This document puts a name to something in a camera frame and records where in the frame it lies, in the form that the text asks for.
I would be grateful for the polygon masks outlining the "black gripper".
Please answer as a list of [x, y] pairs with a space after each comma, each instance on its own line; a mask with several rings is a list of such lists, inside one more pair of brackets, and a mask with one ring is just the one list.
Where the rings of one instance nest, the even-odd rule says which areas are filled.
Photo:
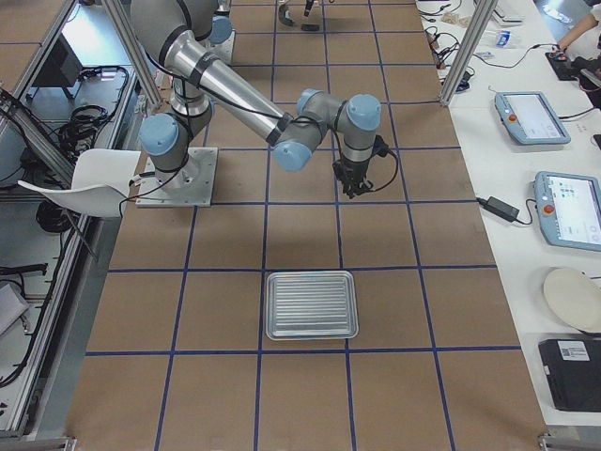
[[332, 164], [336, 179], [342, 184], [343, 194], [355, 197], [373, 192], [373, 183], [366, 178], [369, 161], [354, 162], [341, 157]]
[[304, 17], [309, 17], [309, 15], [311, 14], [311, 10], [314, 6], [314, 2], [315, 0], [305, 0], [305, 6], [303, 10]]

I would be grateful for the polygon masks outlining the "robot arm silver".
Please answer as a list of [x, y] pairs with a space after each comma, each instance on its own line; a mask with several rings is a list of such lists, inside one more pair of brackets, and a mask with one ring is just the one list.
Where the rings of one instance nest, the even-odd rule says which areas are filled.
[[218, 101], [270, 145], [284, 170], [302, 170], [332, 132], [340, 154], [332, 169], [344, 194], [353, 198], [374, 192], [367, 178], [369, 164], [374, 156], [391, 153], [378, 134], [380, 101], [369, 94], [342, 100], [306, 89], [296, 115], [282, 111], [204, 46], [218, 8], [216, 1], [134, 1], [131, 25], [161, 70]]
[[[295, 21], [289, 11], [289, 1], [277, 2], [277, 16], [279, 23], [292, 27]], [[208, 42], [213, 45], [225, 43], [234, 36], [234, 28], [230, 21], [231, 2], [219, 1], [218, 9], [212, 18], [212, 30], [208, 35]]]

